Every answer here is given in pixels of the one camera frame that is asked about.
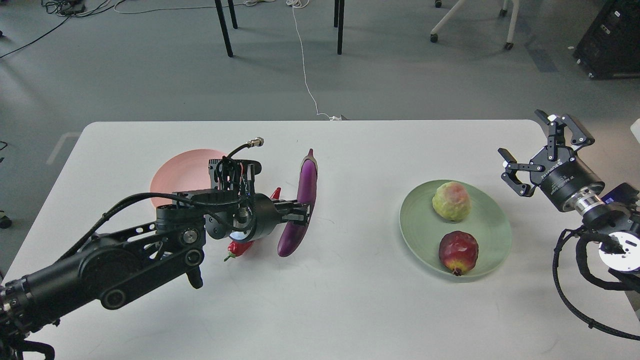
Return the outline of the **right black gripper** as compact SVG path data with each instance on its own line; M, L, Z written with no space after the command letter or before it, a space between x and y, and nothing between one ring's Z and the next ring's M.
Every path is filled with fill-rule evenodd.
M535 187L553 203L560 212L569 212L574 208L569 200L582 189L587 188L599 195L605 182L585 164L576 152L595 143L595 138L569 114L548 114L541 109L534 111L540 120L540 126L547 131L547 143L531 163L521 163L513 157L509 150L498 148L498 153L505 161L502 180L523 198L530 198ZM547 153L557 153L557 159L551 160ZM517 177L519 171L530 173L532 184L523 183Z

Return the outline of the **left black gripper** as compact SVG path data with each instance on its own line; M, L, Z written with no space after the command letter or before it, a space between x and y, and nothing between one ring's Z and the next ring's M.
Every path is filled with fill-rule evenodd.
M256 194L252 215L253 226L245 231L233 231L229 238L237 243L249 243L262 239L269 235L281 223L295 226L308 227L311 221L311 210L293 210L294 208L306 208L304 203L297 200L272 199L265 194Z

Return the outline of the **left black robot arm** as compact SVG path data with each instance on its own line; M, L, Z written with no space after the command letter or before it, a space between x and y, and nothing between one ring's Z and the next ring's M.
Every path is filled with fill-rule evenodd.
M29 341L30 333L58 325L63 316L94 300L117 310L186 275L194 289L203 285L201 264L206 237L230 239L227 258L241 256L279 224L285 229L278 255L292 255L304 239L317 198L318 164L314 151L303 158L294 200L255 189L258 161L236 159L240 150L260 147L249 140L228 155L210 159L211 185L173 193L138 193L106 211L96 224L53 264L1 287L1 358L22 360L24 353L55 358L55 349ZM110 234L98 234L106 221L126 207L152 199L171 203L156 208L153 222Z

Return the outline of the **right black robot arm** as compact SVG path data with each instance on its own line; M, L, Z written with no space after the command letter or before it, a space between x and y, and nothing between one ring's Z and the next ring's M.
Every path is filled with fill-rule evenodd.
M505 148L502 180L519 196L530 198L540 189L562 212L577 212L578 228L560 233L553 251L553 282L567 309L589 328L614 337L637 341L638 335L604 325L585 315L564 294L558 267L560 253L576 237L575 259L579 274L608 291L639 292L639 191L623 182L605 195L605 182L578 157L595 139L583 124L568 114L547 114L538 109L539 125L546 130L546 144L528 162L518 162Z

